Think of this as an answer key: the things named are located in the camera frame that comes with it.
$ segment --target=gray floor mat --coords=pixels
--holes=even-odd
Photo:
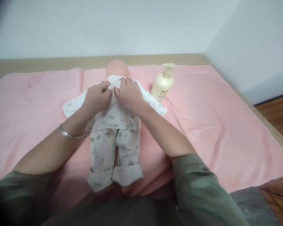
[[[242,210],[250,226],[281,226],[281,223],[257,187],[235,191],[230,195]]]

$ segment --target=pink blanket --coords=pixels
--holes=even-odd
[[[131,77],[151,90],[162,66],[129,67]],[[283,148],[211,66],[178,66],[175,84],[162,104],[165,118],[185,134],[228,191],[283,176]],[[15,73],[0,80],[0,179],[66,119],[62,105],[105,79],[105,69]],[[144,178],[133,195],[147,195],[172,179],[171,164],[145,126],[141,130]],[[91,190],[89,138],[61,171],[55,206],[83,200]]]

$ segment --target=olive green shirt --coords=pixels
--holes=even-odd
[[[49,175],[11,172],[0,180],[0,207],[19,225],[248,225],[218,178],[197,155],[173,166],[177,204],[150,197],[92,201],[52,215]]]

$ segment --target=beige bed frame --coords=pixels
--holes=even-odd
[[[146,66],[153,64],[161,65],[163,63],[170,62],[175,63],[176,65],[212,65],[208,61],[208,59],[201,53],[142,56],[93,56],[44,59],[12,59],[0,60],[0,78],[2,78],[6,74],[11,73],[70,70],[76,67],[84,70],[105,68],[106,64],[113,59],[123,60],[128,66]],[[258,117],[258,119],[269,129],[275,140],[283,147],[283,136],[261,115],[261,113],[251,103],[249,103],[243,97],[243,95],[238,90],[236,90],[235,88],[233,88],[233,90],[247,104],[247,106]]]

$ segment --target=silver bracelet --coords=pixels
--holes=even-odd
[[[71,135],[71,134],[67,133],[65,130],[63,130],[61,125],[62,125],[62,123],[59,125],[59,129],[60,129],[61,134],[63,134],[64,136],[75,138],[75,139],[81,139],[81,138],[83,138],[86,135],[85,133],[83,133],[83,135],[81,135],[81,136]]]

